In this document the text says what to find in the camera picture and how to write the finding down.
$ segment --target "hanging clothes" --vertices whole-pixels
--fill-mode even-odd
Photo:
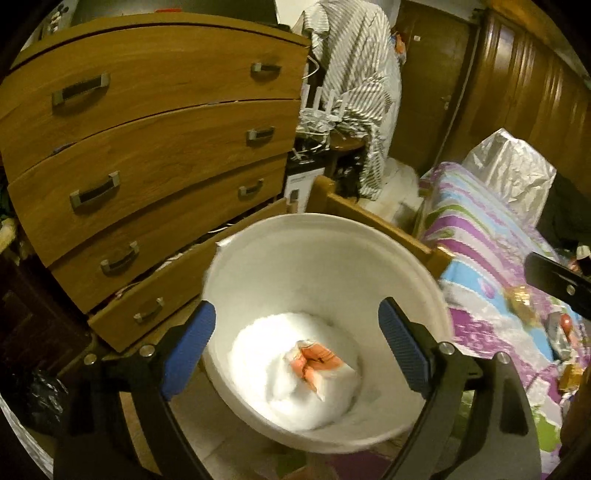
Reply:
[[[337,129],[366,137],[360,195],[376,200],[401,97],[400,66],[381,7],[364,0],[319,0],[304,10],[303,34],[326,71],[322,101],[331,90],[349,103]],[[333,106],[340,108],[341,100]]]

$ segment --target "red object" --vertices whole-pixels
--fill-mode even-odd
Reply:
[[[560,326],[562,327],[566,338],[568,338],[571,330],[573,329],[573,320],[570,318],[570,315],[563,313],[560,316]]]

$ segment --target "bolt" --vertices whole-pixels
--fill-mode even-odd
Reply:
[[[505,352],[498,352],[495,356],[496,359],[502,364],[509,365],[511,363],[511,357]]]
[[[84,357],[84,364],[85,365],[93,365],[96,362],[96,355],[93,353],[89,353]]]
[[[449,342],[441,342],[439,344],[439,351],[443,353],[443,355],[453,355],[453,352],[455,352],[456,349]]]
[[[154,345],[144,345],[139,349],[139,354],[144,358],[149,358],[154,354],[155,351],[156,349],[154,348]]]

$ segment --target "black handle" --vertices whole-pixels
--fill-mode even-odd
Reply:
[[[254,140],[262,140],[264,138],[272,138],[275,133],[275,127],[264,128],[262,130],[252,129],[246,132],[246,139],[250,142]]]
[[[84,80],[83,82],[75,83],[74,85],[70,85],[68,87],[62,88],[61,90],[53,92],[51,94],[51,105],[53,107],[59,106],[62,103],[65,103],[66,100],[69,100],[76,95],[90,92],[91,90],[96,90],[97,88],[106,88],[110,83],[111,75],[109,73],[102,73],[98,77],[92,78],[90,80]]]
[[[76,211],[83,205],[94,203],[105,194],[109,193],[111,190],[117,188],[120,182],[121,180],[119,178],[119,172],[114,171],[113,173],[109,173],[109,178],[107,181],[99,187],[86,190],[85,192],[76,190],[75,192],[70,193],[70,203],[72,204],[72,209]]]
[[[110,262],[109,260],[103,260],[100,263],[100,269],[103,271],[105,275],[113,275],[120,273],[126,267],[129,267],[131,263],[137,258],[139,255],[139,245],[137,242],[131,242],[129,244],[129,253],[127,253],[123,258]]]
[[[274,65],[271,63],[253,63],[251,66],[252,73],[259,73],[259,72],[279,73],[280,71],[281,71],[280,65]]]
[[[255,193],[258,193],[261,190],[263,183],[264,183],[264,180],[259,179],[258,182],[256,183],[256,185],[253,185],[252,187],[240,187],[238,189],[238,197],[244,198],[244,197],[248,197],[250,195],[254,195]]]
[[[139,324],[142,324],[142,323],[152,319],[157,314],[159,314],[163,308],[164,308],[164,298],[162,298],[162,297],[157,298],[156,299],[156,307],[154,308],[154,310],[152,310],[149,313],[136,313],[134,315],[134,320],[136,322],[138,322]]]

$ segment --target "striped bedsheet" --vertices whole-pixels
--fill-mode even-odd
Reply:
[[[504,291],[525,284],[523,262],[528,253],[556,261],[558,257],[534,228],[522,225],[461,165],[440,164],[421,179],[420,188],[427,195],[418,237],[455,254],[439,280],[452,316],[454,342],[470,355],[510,354],[534,412],[545,478],[557,465],[560,447],[556,368],[544,329],[524,327],[508,308]],[[532,302],[542,318],[565,312],[582,331],[580,317],[566,304],[535,289]]]

